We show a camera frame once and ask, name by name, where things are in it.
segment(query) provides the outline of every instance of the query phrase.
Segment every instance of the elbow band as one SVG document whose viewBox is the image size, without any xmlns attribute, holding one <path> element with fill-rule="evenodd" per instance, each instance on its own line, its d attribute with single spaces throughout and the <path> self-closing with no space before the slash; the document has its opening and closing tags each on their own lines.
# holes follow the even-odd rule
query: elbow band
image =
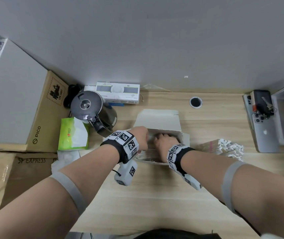
<svg viewBox="0 0 284 239">
<path fill-rule="evenodd" d="M 56 172 L 50 177 L 58 181 L 65 188 L 65 190 L 70 194 L 74 204 L 76 205 L 76 208 L 78 209 L 78 213 L 80 217 L 82 213 L 85 211 L 85 209 L 88 207 L 88 205 L 84 197 L 82 196 L 81 192 L 77 188 L 77 186 L 72 182 L 71 179 L 69 179 L 68 176 L 66 176 L 65 174 L 61 172 Z"/>
<path fill-rule="evenodd" d="M 224 203 L 227 206 L 227 208 L 234 214 L 236 214 L 236 212 L 232 204 L 232 197 L 231 197 L 232 181 L 237 169 L 244 164 L 246 163 L 242 161 L 237 161 L 233 163 L 231 166 L 229 166 L 229 168 L 227 169 L 224 175 L 223 184 L 221 186 Z"/>
</svg>

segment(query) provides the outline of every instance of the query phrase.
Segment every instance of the wooden desk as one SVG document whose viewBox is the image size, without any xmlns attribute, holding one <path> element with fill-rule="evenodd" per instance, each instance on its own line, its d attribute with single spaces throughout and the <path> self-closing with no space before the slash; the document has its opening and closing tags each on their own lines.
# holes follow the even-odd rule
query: wooden desk
<svg viewBox="0 0 284 239">
<path fill-rule="evenodd" d="M 180 112 L 183 132 L 191 146 L 224 138 L 244 145 L 244 160 L 284 175 L 281 154 L 257 153 L 243 104 L 242 94 L 141 92 L 139 105 L 115 107 L 118 121 L 114 130 L 131 128 L 142 109 L 171 109 Z M 203 106 L 194 109 L 189 99 L 199 96 Z M 90 147 L 102 138 L 90 133 Z M 245 221 L 231 213 L 205 189 L 196 191 L 167 166 L 138 163 L 132 184 L 118 185 L 111 172 L 73 231 L 130 235 L 155 228 L 173 228 L 211 233 L 224 238 L 258 238 Z"/>
</svg>

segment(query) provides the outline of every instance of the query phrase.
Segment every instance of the box flap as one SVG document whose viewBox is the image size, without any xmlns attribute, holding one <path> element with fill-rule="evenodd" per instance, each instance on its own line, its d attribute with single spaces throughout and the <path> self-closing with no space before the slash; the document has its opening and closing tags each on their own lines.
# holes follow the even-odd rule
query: box flap
<svg viewBox="0 0 284 239">
<path fill-rule="evenodd" d="M 182 131 L 179 112 L 176 110 L 144 109 L 136 118 L 134 126 L 146 128 Z"/>
</svg>

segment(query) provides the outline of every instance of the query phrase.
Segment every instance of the black cable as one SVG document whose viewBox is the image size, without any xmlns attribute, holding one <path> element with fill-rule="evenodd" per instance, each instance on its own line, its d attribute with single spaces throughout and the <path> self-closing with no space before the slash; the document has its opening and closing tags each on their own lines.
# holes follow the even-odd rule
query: black cable
<svg viewBox="0 0 284 239">
<path fill-rule="evenodd" d="M 118 171 L 115 171 L 114 169 L 112 171 L 116 172 L 119 176 L 121 176 L 121 174 Z"/>
</svg>

